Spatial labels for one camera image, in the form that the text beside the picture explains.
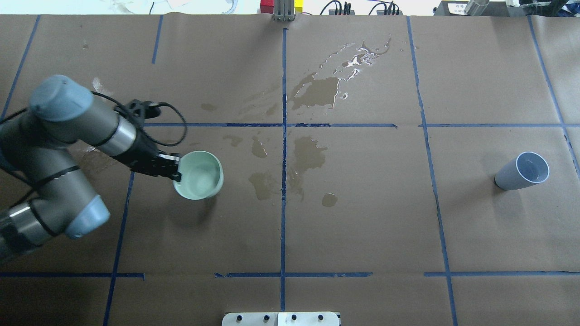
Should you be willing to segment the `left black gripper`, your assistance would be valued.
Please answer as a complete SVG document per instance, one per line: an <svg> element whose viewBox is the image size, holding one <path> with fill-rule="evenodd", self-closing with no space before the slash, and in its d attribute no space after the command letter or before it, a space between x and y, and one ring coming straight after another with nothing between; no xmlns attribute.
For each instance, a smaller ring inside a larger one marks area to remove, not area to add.
<svg viewBox="0 0 580 326"><path fill-rule="evenodd" d="M135 173L167 177L177 183L182 180L182 174L179 172L181 155L169 154L158 149L153 140L147 138L141 131L137 132L136 139L128 150L113 158Z"/></svg>

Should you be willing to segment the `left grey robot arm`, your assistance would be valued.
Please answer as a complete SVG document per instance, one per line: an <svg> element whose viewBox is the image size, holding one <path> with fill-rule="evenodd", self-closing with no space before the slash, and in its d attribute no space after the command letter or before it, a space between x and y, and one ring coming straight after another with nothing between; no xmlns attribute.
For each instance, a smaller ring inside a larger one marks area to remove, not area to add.
<svg viewBox="0 0 580 326"><path fill-rule="evenodd" d="M90 91L67 76L46 78L29 105L1 122L1 167L20 171L26 194L1 213L1 262L30 254L66 235L80 239L110 218L96 192L68 150L84 142L131 171L180 182L180 154L145 132L145 120L161 114L166 102L130 101L126 105Z"/></svg>

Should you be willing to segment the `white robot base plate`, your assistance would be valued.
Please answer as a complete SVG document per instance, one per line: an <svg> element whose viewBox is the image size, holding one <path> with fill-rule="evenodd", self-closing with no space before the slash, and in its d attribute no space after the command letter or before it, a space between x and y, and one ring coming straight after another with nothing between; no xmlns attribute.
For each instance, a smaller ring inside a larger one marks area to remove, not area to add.
<svg viewBox="0 0 580 326"><path fill-rule="evenodd" d="M334 312L261 312L228 313L222 326L340 326L339 313Z"/></svg>

